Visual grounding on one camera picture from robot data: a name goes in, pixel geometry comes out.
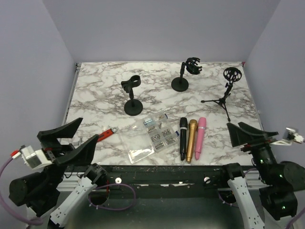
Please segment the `black tripod microphone stand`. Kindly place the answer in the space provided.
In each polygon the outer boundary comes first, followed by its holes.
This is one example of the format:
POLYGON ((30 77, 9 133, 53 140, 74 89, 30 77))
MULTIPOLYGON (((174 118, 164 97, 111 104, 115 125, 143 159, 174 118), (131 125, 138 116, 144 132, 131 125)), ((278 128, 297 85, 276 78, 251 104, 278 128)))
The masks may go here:
POLYGON ((227 111, 226 99, 230 96, 234 83, 241 80, 242 76, 243 76, 243 74, 236 67, 226 68, 223 72, 223 77, 227 81, 227 83, 225 85, 226 91, 224 92, 223 97, 221 97, 217 100, 202 100, 201 103, 208 103, 208 102, 216 103, 217 105, 219 105, 220 107, 222 107, 225 110, 226 115, 227 115, 227 120, 228 120, 228 122, 230 122, 231 119, 230 119, 228 111, 227 111))

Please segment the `gold microphone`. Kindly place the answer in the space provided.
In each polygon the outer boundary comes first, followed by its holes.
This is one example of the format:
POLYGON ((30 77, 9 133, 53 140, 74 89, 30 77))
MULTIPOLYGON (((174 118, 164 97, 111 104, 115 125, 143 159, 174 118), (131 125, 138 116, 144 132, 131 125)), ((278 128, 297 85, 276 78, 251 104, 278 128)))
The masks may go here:
POLYGON ((187 155, 186 155, 186 162, 188 163, 191 163, 193 157, 193 149, 194 149, 197 127, 198 127, 197 120, 191 119, 189 122, 189 136, 188 136, 187 155))

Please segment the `pink microphone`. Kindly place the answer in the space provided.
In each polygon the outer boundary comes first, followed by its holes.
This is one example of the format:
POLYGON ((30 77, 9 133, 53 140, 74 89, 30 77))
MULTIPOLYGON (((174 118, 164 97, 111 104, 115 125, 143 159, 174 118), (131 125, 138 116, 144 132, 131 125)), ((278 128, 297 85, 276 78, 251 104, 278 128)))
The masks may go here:
POLYGON ((197 127, 197 140, 196 140, 196 146, 195 146, 195 159, 199 160, 201 152, 202 152, 202 146, 203 146, 203 139, 206 129, 206 118, 200 117, 198 121, 198 127, 197 127))

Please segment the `black clip microphone stand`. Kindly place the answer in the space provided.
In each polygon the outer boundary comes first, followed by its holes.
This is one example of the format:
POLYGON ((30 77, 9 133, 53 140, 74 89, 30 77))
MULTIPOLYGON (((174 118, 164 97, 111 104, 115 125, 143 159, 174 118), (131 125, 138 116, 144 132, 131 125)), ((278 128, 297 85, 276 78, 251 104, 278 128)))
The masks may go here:
POLYGON ((121 86, 123 90, 129 94, 129 100, 124 105, 124 111, 127 115, 137 116, 143 110, 142 103, 134 98, 133 88, 138 87, 141 84, 139 75, 133 75, 129 80, 122 81, 121 86))

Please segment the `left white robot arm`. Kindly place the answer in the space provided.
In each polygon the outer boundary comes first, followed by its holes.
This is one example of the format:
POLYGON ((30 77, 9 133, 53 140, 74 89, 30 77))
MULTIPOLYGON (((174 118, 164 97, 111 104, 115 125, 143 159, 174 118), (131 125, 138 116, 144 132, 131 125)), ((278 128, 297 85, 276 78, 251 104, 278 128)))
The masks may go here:
POLYGON ((71 211, 88 196, 94 188, 102 188, 106 183, 106 171, 98 164, 93 164, 93 156, 99 136, 94 135, 78 147, 73 144, 62 145, 60 138, 73 138, 83 118, 77 118, 61 127, 40 131, 37 135, 41 149, 22 146, 13 154, 21 156, 25 164, 41 172, 13 180, 9 186, 9 198, 16 206, 26 205, 37 217, 50 212, 51 222, 63 228, 71 211), (87 166, 80 183, 67 199, 56 206, 64 173, 69 166, 87 166))

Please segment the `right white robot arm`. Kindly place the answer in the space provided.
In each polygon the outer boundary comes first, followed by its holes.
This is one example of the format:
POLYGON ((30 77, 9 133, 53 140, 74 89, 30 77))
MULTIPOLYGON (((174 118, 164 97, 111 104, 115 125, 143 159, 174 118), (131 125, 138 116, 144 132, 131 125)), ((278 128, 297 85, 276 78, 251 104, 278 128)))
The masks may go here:
POLYGON ((288 127, 277 140, 277 132, 267 132, 244 122, 237 125, 227 123, 231 144, 240 146, 241 151, 253 157, 254 167, 261 181, 266 185, 259 189, 259 197, 264 211, 261 219, 250 196, 245 172, 238 163, 222 166, 220 183, 229 187, 242 215, 246 229, 288 229, 301 214, 297 214, 298 202, 295 192, 305 188, 305 169, 301 165, 282 161, 277 162, 271 146, 290 146, 303 143, 305 138, 295 128, 288 127))

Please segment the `black microphone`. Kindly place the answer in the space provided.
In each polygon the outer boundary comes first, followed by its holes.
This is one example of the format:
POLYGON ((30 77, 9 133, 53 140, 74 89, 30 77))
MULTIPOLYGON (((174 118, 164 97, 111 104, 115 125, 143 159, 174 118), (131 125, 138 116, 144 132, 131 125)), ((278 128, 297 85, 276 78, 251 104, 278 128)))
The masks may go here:
POLYGON ((181 161, 185 160, 185 156, 186 156, 186 137, 187 137, 187 118, 186 117, 182 117, 180 119, 180 159, 181 161))

